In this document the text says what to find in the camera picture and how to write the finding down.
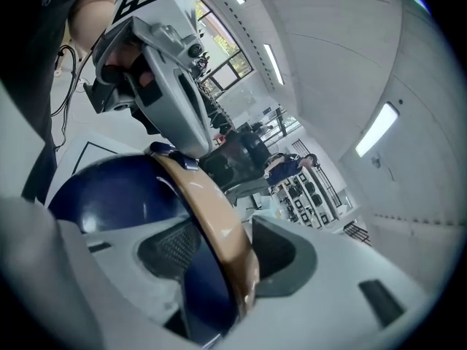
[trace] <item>hand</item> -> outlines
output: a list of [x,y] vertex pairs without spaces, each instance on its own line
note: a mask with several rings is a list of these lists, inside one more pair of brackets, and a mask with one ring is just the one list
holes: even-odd
[[[122,43],[117,49],[110,53],[106,65],[129,69],[139,55],[141,55],[141,46],[139,44]],[[150,71],[145,71],[138,80],[142,87],[146,87],[153,79],[154,74]]]

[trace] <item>white ceiling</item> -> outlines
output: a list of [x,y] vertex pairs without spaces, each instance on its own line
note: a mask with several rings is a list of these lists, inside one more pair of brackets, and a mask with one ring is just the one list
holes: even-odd
[[[228,0],[238,19],[224,1],[211,0],[271,96],[338,160],[358,140],[389,79],[401,35],[401,0]],[[266,71],[271,64],[264,43],[273,47],[285,86]]]

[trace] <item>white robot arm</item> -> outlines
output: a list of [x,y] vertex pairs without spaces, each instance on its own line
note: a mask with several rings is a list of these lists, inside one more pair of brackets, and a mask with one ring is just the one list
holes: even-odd
[[[192,75],[204,51],[196,25],[193,0],[120,0],[93,51],[96,81],[85,88],[97,113],[129,108],[149,134],[161,133],[191,158],[212,150],[209,120]],[[124,42],[136,42],[142,50],[131,69],[106,66]],[[138,82],[143,71],[154,74],[146,87]]]

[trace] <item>person in blue shirt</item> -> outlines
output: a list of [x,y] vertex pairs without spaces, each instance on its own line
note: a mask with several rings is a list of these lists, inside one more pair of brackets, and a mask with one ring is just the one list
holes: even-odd
[[264,170],[264,176],[250,182],[241,183],[229,190],[225,195],[228,200],[236,205],[239,198],[247,197],[254,193],[263,192],[270,187],[277,186],[282,180],[301,173],[303,167],[310,169],[317,165],[316,155],[309,154],[306,157],[299,155],[284,155],[274,160]]

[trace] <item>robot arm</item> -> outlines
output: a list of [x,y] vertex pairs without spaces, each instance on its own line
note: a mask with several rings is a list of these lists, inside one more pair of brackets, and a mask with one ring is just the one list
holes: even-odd
[[[161,133],[181,153],[200,158],[212,150],[209,120],[193,75],[203,45],[193,0],[120,0],[112,25],[93,51],[96,81],[86,93],[97,113],[129,108],[149,134]],[[131,69],[106,66],[122,43],[142,50]],[[154,79],[141,87],[138,78]]]

